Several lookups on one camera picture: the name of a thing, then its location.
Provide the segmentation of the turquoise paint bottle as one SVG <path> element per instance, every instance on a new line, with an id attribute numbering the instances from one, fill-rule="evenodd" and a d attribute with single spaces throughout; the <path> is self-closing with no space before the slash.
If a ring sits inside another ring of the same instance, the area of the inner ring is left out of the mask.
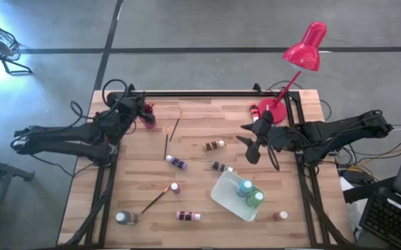
<path id="1" fill-rule="evenodd" d="M 239 187 L 236 191 L 238 197 L 247 197 L 253 192 L 254 185 L 252 181 L 244 179 L 240 182 Z"/>

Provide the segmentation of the white paint bottle black label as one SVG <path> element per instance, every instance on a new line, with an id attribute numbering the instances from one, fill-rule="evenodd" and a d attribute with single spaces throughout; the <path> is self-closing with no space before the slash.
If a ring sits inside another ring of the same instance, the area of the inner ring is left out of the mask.
<path id="1" fill-rule="evenodd" d="M 218 172 L 232 172 L 233 171 L 232 167 L 230 167 L 226 164 L 223 164 L 221 162 L 217 162 L 217 161 L 214 161 L 212 163 L 212 169 L 214 171 L 218 171 Z"/>

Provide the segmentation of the red plastic cup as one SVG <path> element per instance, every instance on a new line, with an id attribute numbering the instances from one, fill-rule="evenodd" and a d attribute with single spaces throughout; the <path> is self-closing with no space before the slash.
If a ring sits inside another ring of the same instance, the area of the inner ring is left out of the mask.
<path id="1" fill-rule="evenodd" d="M 155 126 L 156 126 L 156 118 L 155 118 L 153 111 L 149 111 L 149 112 L 152 113 L 152 120 L 144 120 L 140 116 L 139 116 L 139 118 L 147 129 L 152 129 L 152 128 L 155 128 Z"/>

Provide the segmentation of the purple paint bottle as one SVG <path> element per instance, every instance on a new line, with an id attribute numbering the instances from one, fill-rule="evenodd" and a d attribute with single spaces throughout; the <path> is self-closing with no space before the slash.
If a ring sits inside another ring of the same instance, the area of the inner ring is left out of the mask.
<path id="1" fill-rule="evenodd" d="M 177 167 L 179 169 L 186 170 L 186 168 L 187 168 L 187 163 L 184 162 L 183 160 L 180 160 L 180 159 L 176 158 L 176 157 L 167 155 L 165 160 L 168 163 L 172 164 L 173 166 L 175 166 L 175 167 Z"/>

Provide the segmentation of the black aluminium rig frame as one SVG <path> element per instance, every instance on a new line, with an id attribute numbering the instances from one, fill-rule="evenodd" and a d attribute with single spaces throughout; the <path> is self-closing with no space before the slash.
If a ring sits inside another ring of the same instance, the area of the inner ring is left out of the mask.
<path id="1" fill-rule="evenodd" d="M 140 123 L 133 126 L 122 140 L 114 171 L 90 167 L 84 158 L 78 161 L 58 237 L 61 247 L 88 215 L 96 199 L 95 188 L 108 182 L 114 184 L 112 198 L 82 240 L 82 248 L 310 247 L 322 241 L 318 219 L 308 222 L 305 217 L 294 155 L 279 153 L 279 169 L 272 167 L 266 154 L 252 165 L 246 160 L 245 145 L 236 138 L 249 136 L 241 125 L 251 121 L 249 106 L 259 101 L 256 91 L 150 91 L 146 98 L 155 103 L 157 125 L 153 129 Z M 170 137 L 180 111 L 167 155 L 186 162 L 186 170 L 163 159 L 167 127 Z M 224 147 L 204 150 L 204 144 L 219 140 Z M 220 176 L 210 166 L 214 161 L 229 164 L 235 174 L 254 181 L 265 192 L 265 202 L 253 221 L 244 221 L 211 198 Z M 141 214 L 172 183 L 180 186 L 180 194 L 170 188 Z M 122 210 L 137 214 L 138 223 L 118 224 L 115 215 Z M 200 213 L 200 221 L 179 220 L 177 211 Z M 286 211 L 288 218 L 275 221 L 272 216 L 278 211 Z"/>

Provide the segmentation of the pink paint bottle black label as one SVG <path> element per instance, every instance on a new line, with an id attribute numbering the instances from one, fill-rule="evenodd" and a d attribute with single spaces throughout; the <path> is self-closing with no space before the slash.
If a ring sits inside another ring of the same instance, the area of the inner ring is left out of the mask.
<path id="1" fill-rule="evenodd" d="M 176 218 L 183 221 L 200 221 L 201 214 L 197 212 L 177 211 Z"/>

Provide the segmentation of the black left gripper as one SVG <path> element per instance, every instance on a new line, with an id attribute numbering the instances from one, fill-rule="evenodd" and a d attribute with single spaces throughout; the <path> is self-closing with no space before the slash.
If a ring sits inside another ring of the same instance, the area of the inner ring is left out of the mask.
<path id="1" fill-rule="evenodd" d="M 126 115 L 131 119 L 141 117 L 144 120 L 152 120 L 152 113 L 149 111 L 149 105 L 145 103 L 145 93 L 135 96 L 122 96 L 120 102 L 117 104 L 116 109 L 122 115 Z"/>

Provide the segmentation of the black-handled paintbrush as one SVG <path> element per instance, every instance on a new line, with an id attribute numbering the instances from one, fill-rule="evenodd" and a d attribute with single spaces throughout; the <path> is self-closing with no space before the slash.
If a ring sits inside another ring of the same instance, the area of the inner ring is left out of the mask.
<path id="1" fill-rule="evenodd" d="M 166 160 L 166 158 L 167 158 L 167 148 L 168 148 L 168 143 L 169 143 L 169 130 L 170 130 L 170 128 L 167 127 L 165 145 L 164 145 L 164 157 L 163 157 L 164 160 Z"/>
<path id="2" fill-rule="evenodd" d="M 180 121 L 181 115 L 182 115 L 182 111 L 179 112 L 178 118 L 177 118 L 176 123 L 175 123 L 175 125 L 174 125 L 174 127 L 173 127 L 173 130 L 172 130 L 172 132 L 171 132 L 171 136 L 170 136 L 170 138 L 169 138 L 169 142 L 171 142 L 172 139 L 173 139 L 173 135 L 174 135 L 174 133 L 175 133 L 175 131 L 176 131 L 176 129 L 177 129 L 177 126 L 178 126 L 178 123 L 179 123 L 179 121 Z"/>

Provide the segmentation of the red desk lamp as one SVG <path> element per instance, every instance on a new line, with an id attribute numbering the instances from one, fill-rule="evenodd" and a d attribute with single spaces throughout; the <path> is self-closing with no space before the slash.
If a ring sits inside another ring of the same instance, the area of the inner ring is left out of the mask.
<path id="1" fill-rule="evenodd" d="M 279 124 L 287 116 L 286 105 L 282 102 L 290 87 L 303 72 L 317 72 L 320 67 L 319 46 L 327 33 L 327 25 L 323 22 L 312 22 L 299 43 L 289 47 L 282 58 L 292 64 L 297 72 L 277 97 L 263 99 L 257 108 L 260 115 L 272 115 L 272 124 Z"/>

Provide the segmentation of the white plastic bin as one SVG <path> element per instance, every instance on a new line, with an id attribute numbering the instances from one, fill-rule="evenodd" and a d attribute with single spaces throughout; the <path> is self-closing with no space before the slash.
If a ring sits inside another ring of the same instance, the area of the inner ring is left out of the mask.
<path id="1" fill-rule="evenodd" d="M 262 204 L 256 208 L 251 208 L 246 205 L 245 197 L 237 196 L 236 191 L 242 180 L 244 178 L 234 172 L 223 172 L 211 191 L 211 198 L 244 221 L 251 222 L 256 217 Z M 254 185 L 253 191 L 255 190 L 261 190 L 264 193 L 262 189 Z"/>

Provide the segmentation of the yellow paint bottle black label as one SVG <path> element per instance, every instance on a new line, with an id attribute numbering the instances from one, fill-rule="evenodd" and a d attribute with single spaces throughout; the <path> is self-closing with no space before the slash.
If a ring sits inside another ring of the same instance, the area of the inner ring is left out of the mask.
<path id="1" fill-rule="evenodd" d="M 212 150 L 220 149 L 224 146 L 225 146 L 225 142 L 223 140 L 219 140 L 219 141 L 208 142 L 208 143 L 204 144 L 203 148 L 206 151 L 212 151 Z"/>

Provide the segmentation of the green paint bottle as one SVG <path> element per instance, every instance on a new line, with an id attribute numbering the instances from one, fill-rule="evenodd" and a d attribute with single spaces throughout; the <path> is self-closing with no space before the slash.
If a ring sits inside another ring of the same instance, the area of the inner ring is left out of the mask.
<path id="1" fill-rule="evenodd" d="M 264 202 L 264 193 L 261 190 L 255 190 L 246 197 L 246 205 L 256 208 Z"/>

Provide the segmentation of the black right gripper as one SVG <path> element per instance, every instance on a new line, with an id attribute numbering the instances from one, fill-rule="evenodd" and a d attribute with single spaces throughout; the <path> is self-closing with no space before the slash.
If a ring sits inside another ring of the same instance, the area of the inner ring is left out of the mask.
<path id="1" fill-rule="evenodd" d="M 257 136 L 255 146 L 259 147 L 271 147 L 272 143 L 279 138 L 280 130 L 278 127 L 273 125 L 274 118 L 272 113 L 265 110 L 262 116 L 257 120 L 256 123 L 241 125 L 241 128 L 247 131 L 255 132 Z M 247 147 L 252 147 L 254 142 L 250 138 L 242 137 L 237 135 L 236 138 L 243 142 Z"/>

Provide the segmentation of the black keyboard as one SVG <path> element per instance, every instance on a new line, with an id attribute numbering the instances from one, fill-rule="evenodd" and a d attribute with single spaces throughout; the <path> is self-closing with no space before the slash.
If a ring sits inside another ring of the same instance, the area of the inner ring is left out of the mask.
<path id="1" fill-rule="evenodd" d="M 381 187 L 367 200 L 360 227 L 401 249 L 401 197 Z"/>

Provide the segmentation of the black metal stand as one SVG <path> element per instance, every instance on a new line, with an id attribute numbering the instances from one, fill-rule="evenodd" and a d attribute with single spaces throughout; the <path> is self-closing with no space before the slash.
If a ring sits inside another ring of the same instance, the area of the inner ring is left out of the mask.
<path id="1" fill-rule="evenodd" d="M 28 172 L 20 168 L 13 167 L 11 165 L 0 162 L 0 176 L 2 179 L 4 179 L 3 189 L 1 191 L 1 194 L 3 196 L 6 195 L 10 182 L 14 177 L 20 177 L 24 181 L 29 182 L 33 180 L 34 175 L 35 175 L 34 172 Z"/>

